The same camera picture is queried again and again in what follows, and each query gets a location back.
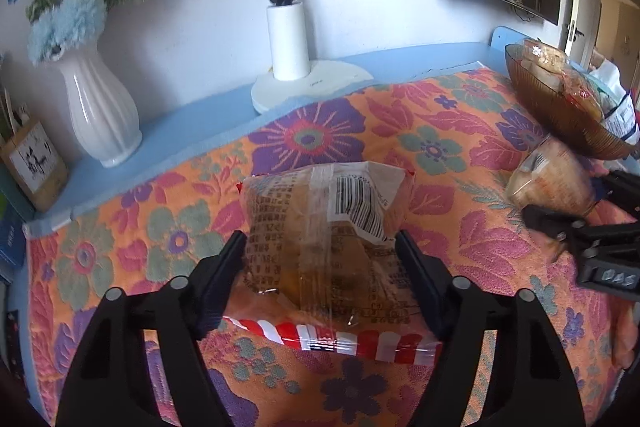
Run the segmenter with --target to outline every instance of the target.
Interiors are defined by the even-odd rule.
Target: brown glass bowl
[[[612,135],[523,68],[518,62],[522,59],[522,48],[521,44],[509,44],[504,49],[513,90],[518,102],[546,131],[589,158],[618,160],[631,154],[634,146]]]

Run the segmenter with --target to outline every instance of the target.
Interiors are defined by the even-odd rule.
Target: wall
[[[62,77],[26,58],[28,0],[0,0],[0,50],[12,60],[2,81],[27,102],[66,160],[78,157]],[[305,0],[314,57],[436,42],[488,42],[499,25],[557,45],[561,25],[522,22],[499,0]],[[565,22],[565,2],[560,21]],[[100,39],[105,61],[146,121],[204,96],[253,82],[270,67],[267,0],[149,0],[110,15]]]
[[[626,89],[631,87],[636,60],[640,52],[640,10],[620,3],[618,34],[613,50],[613,61],[620,70],[620,83]]]
[[[620,2],[617,0],[601,0],[602,12],[600,13],[600,27],[598,28],[598,38],[596,48],[598,51],[611,60],[613,48],[616,43],[618,32],[618,16],[620,15]]]

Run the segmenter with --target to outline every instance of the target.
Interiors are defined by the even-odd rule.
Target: metal screw
[[[188,284],[189,279],[187,279],[187,277],[185,277],[184,275],[178,275],[178,277],[174,277],[173,279],[171,279],[169,286],[171,286],[171,288],[173,288],[174,290],[181,290],[182,288],[186,288]]]
[[[117,301],[122,296],[122,290],[120,288],[109,288],[104,296],[107,297],[108,301]]]
[[[533,302],[536,299],[536,294],[526,288],[524,288],[524,290],[520,290],[518,295],[526,302]]]
[[[459,290],[468,290],[469,288],[471,288],[471,281],[462,276],[453,277],[453,286],[455,286]]]
[[[587,248],[584,252],[582,252],[582,256],[590,259],[591,257],[596,257],[598,254],[598,249],[596,247]]]

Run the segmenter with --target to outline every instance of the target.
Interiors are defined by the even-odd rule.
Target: barcode
[[[346,214],[359,229],[384,239],[385,230],[378,213],[377,195],[369,180],[362,176],[338,176],[336,182],[335,213]]]

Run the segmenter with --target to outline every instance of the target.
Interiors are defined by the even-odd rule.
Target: vase
[[[105,65],[97,41],[70,49],[56,62],[65,77],[71,123],[84,150],[104,167],[120,165],[142,141],[129,91]]]

